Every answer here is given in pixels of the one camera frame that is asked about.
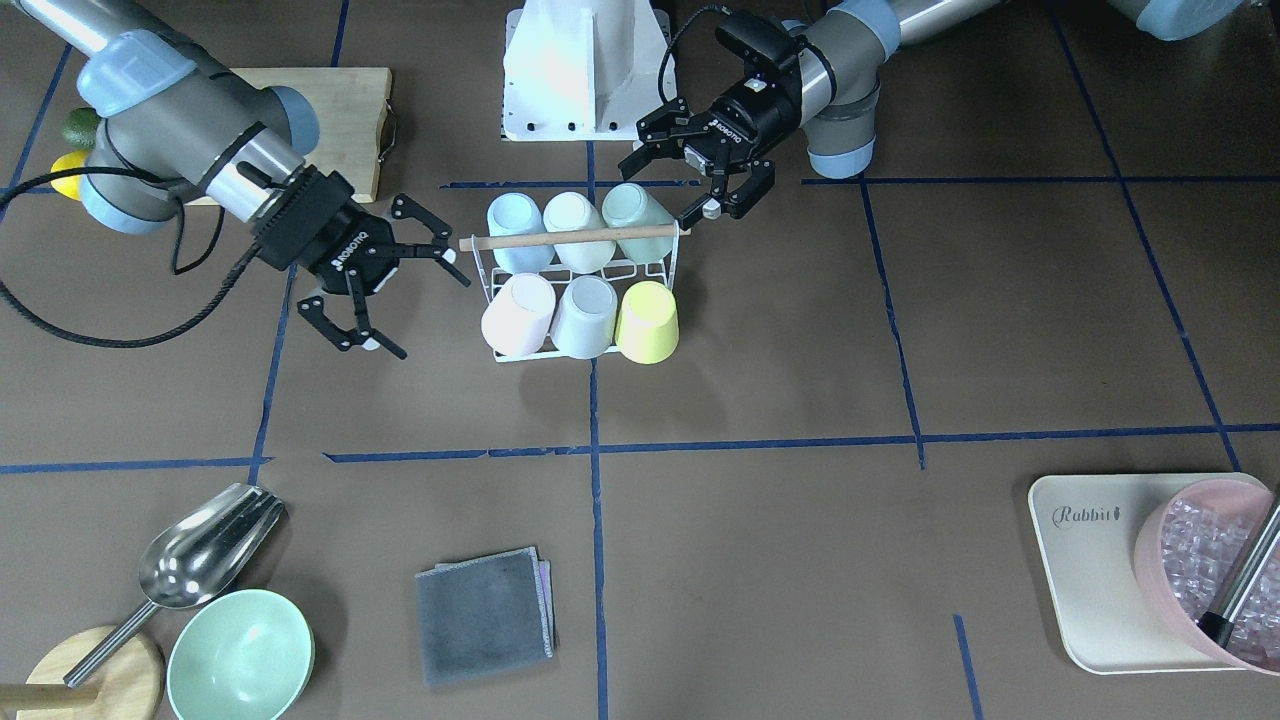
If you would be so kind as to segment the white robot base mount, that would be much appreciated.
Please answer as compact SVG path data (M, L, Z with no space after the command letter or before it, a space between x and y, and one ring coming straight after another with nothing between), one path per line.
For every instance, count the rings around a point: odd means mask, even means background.
M513 142L620 141L676 95L672 35L649 1L526 1L506 17L502 135Z

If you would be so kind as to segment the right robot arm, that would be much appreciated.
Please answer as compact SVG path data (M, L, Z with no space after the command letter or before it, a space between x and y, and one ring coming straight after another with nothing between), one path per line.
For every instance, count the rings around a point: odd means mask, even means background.
M292 88L255 88L201 45L133 1L19 1L19 12L86 55L77 88L97 113L82 168L58 170L79 187L102 225L145 234L183 220L207 197L252 229L252 242L223 281L204 320L252 260L311 273L317 291L300 315L334 347L404 350L372 325L366 300L407 258L438 263L462 286L451 227L398 195L396 219L430 229L430 243L398 243L388 219L355 201L335 172L307 163L320 126Z

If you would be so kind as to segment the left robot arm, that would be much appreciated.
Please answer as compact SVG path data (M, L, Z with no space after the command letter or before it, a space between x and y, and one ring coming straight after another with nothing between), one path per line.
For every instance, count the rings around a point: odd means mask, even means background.
M1160 100L1137 129L1156 135L1185 113L1196 135L1174 142L1179 154L1213 149L1213 136L1245 119L1277 119L1277 37L1267 50L1235 59L1233 22L1242 1L1050 1L1066 17L1100 19L1085 35L1100 45L1125 100L1143 110L1155 85ZM742 63L742 74L704 109L659 94L637 120L635 149L620 163L630 179L659 159L687 163L708 188L680 217L689 228L717 211L739 219L774 183L771 152L795 133L806 137L812 168L831 181L861 174L873 161L884 73L899 55L977 17L992 1L844 1L810 22L781 20L721 4L717 42Z

